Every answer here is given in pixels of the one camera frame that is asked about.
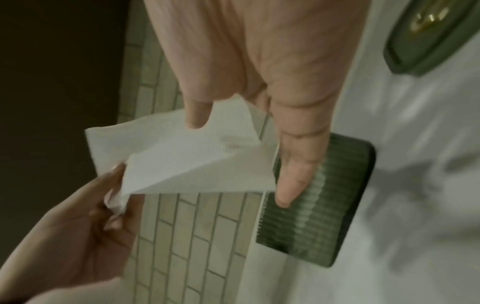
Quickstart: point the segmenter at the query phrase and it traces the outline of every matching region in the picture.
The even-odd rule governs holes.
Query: beige tile
[[[238,224],[238,234],[236,237],[235,250],[243,255],[247,255],[250,245],[250,239],[254,231],[255,220],[262,197],[258,194],[249,193],[246,196],[245,206],[241,215],[241,221]]]
[[[156,225],[155,268],[167,273],[169,269],[170,246],[172,243],[172,227],[163,222]]]
[[[216,218],[208,268],[220,275],[227,274],[237,223],[223,217]]]
[[[174,223],[177,197],[178,195],[176,193],[166,193],[161,195],[160,210],[158,212],[159,219],[169,222],[170,224]]]
[[[134,302],[135,295],[135,270],[137,268],[137,261],[129,257],[126,261],[125,269],[123,270],[123,278],[125,280],[126,294],[128,296],[128,303]]]
[[[165,56],[160,65],[160,75],[156,88],[154,112],[168,112],[174,109],[175,98],[177,97],[178,83],[174,72]]]
[[[140,236],[153,242],[155,240],[155,224],[159,207],[158,194],[147,194],[141,214]]]
[[[150,286],[154,259],[154,246],[151,243],[140,239],[138,241],[138,248],[137,280],[146,286]]]
[[[260,134],[262,132],[262,127],[264,126],[265,118],[267,117],[267,114],[260,110],[259,108],[253,106],[251,103],[248,104],[248,109],[250,110],[250,115],[251,115],[251,120],[253,122],[253,127],[255,128],[255,131],[260,137]]]
[[[149,290],[140,284],[136,288],[135,304],[149,304]]]
[[[144,41],[147,22],[148,16],[143,0],[131,0],[125,42],[141,46]]]
[[[205,289],[203,291],[203,303],[221,304],[222,290],[225,280],[211,272],[206,273]]]
[[[154,90],[140,86],[136,99],[135,118],[150,115],[154,108]]]
[[[224,304],[235,304],[237,292],[240,286],[240,280],[244,271],[245,258],[234,254],[228,277],[226,278],[225,294],[223,295]]]
[[[152,24],[147,22],[143,52],[141,58],[140,83],[156,85],[162,59],[162,48],[154,32]]]
[[[187,201],[189,203],[192,203],[192,204],[197,204],[197,200],[199,198],[199,194],[198,193],[184,193],[184,194],[180,194],[180,199],[184,200],[184,201]]]
[[[186,284],[196,290],[201,290],[204,283],[209,243],[194,237],[191,242],[191,257],[188,265]]]
[[[194,219],[195,207],[179,201],[173,230],[172,251],[184,258],[189,257]]]
[[[215,213],[219,202],[218,193],[202,193],[198,200],[198,214],[195,222],[195,235],[206,240],[212,238]]]
[[[275,130],[274,120],[271,116],[267,118],[265,130],[261,141],[267,145],[277,145],[279,142],[277,132]]]
[[[122,124],[122,123],[125,123],[125,122],[129,122],[133,119],[132,116],[130,115],[127,115],[127,114],[119,114],[117,119],[116,119],[116,122],[118,124]]]
[[[184,97],[181,94],[178,94],[175,99],[175,110],[184,108]]]
[[[193,289],[187,288],[183,304],[200,304],[200,294]]]
[[[153,272],[153,282],[151,286],[151,304],[164,304],[166,288],[167,288],[167,277],[158,271]]]
[[[133,247],[131,248],[130,256],[133,258],[137,258],[137,254],[139,253],[139,236],[137,235],[135,241],[133,242]]]
[[[187,274],[187,261],[176,255],[171,256],[170,271],[168,273],[168,297],[176,303],[182,302],[185,286],[185,275]]]
[[[245,193],[224,193],[221,195],[220,209],[218,213],[234,220],[240,217]]]
[[[120,83],[120,105],[122,114],[135,116],[135,106],[140,83],[142,51],[140,48],[126,46],[123,52],[123,65]]]

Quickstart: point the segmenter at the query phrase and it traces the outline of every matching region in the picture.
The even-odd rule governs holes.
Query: human hand
[[[202,127],[213,101],[235,93],[271,113],[282,160],[275,199],[288,207],[324,159],[370,0],[145,3],[188,127]]]
[[[124,164],[117,166],[45,214],[0,269],[0,302],[122,274],[144,203],[132,195],[122,217],[112,217],[103,204],[124,171]]]

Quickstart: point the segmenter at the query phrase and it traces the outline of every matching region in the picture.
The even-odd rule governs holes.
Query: paper towel
[[[127,163],[117,210],[134,193],[274,191],[272,154],[244,101],[215,103],[201,129],[187,129],[184,121],[178,110],[85,131],[97,174]]]

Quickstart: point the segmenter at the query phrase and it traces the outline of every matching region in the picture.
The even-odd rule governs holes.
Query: tiled wall
[[[182,95],[141,0],[132,0],[119,122],[183,107]],[[275,130],[251,109],[264,142]],[[124,276],[136,304],[234,304],[261,196],[254,193],[148,195]]]

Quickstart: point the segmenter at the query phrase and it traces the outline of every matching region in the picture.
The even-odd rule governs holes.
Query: gold object
[[[415,15],[410,30],[420,33],[425,29],[441,22],[450,13],[451,7],[462,0],[430,0],[427,5]]]

